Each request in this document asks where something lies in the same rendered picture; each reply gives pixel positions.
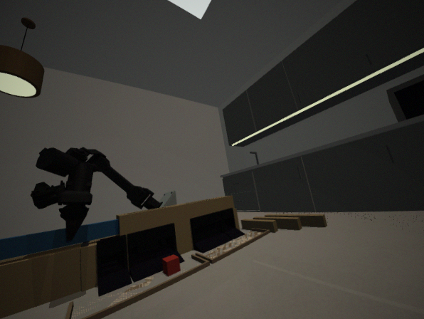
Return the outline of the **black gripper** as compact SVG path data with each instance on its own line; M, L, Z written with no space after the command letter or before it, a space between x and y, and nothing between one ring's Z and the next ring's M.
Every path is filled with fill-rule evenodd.
M92 182L89 179L70 178L66 182L65 191L59 195L58 205L67 205L59 209L60 217L65 220L66 240L73 240L80 225L87 216L91 205L90 193Z

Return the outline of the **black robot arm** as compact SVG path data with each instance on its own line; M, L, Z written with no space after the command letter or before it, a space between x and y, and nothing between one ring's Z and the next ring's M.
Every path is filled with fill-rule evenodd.
M93 156L88 160L89 154ZM45 147L39 155L36 163L37 168L63 177L68 175L68 179L82 178L92 181L93 172L102 172L123 189L127 193L128 200L140 209L143 207L148 210L156 209L163 203L158 202L152 197L154 192L151 190L141 186L134 186L121 174L117 173L117 171L111 168L106 156L98 150L71 147L64 153L54 147L48 149ZM33 198L34 206L37 209L43 209L58 203L59 195L64 191L65 183L63 180L60 181L60 185L51 185L51 187L45 182L41 182L36 184L31 197ZM143 203L144 201L145 203Z

